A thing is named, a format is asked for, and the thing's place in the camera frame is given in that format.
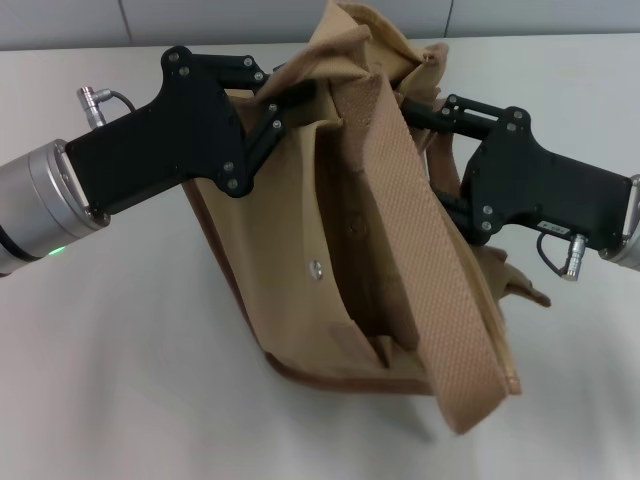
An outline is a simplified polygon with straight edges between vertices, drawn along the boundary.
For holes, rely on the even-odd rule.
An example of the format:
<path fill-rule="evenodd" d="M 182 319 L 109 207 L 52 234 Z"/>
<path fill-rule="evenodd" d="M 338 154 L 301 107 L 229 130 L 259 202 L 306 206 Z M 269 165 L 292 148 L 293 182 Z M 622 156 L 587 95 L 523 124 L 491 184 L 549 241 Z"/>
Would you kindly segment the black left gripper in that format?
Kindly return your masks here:
<path fill-rule="evenodd" d="M 228 90 L 256 93 L 269 79 L 250 55 L 172 47 L 147 105 L 68 142 L 65 152 L 91 210 L 115 215 L 194 178 L 239 198 L 286 133 L 284 113 L 312 100 L 303 81 L 260 104 L 245 135 Z"/>

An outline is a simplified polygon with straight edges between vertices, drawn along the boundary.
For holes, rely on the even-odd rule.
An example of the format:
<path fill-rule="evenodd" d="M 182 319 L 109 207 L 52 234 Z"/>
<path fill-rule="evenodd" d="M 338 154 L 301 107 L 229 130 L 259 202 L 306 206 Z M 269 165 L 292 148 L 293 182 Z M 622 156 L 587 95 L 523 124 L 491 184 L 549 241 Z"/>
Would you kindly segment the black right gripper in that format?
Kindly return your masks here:
<path fill-rule="evenodd" d="M 481 141 L 463 177 L 465 200 L 434 191 L 467 243 L 515 224 L 564 240 L 581 234 L 593 250 L 621 244 L 631 179 L 543 148 L 523 109 L 449 95 L 436 109 L 405 99 L 401 112 L 409 127 Z"/>

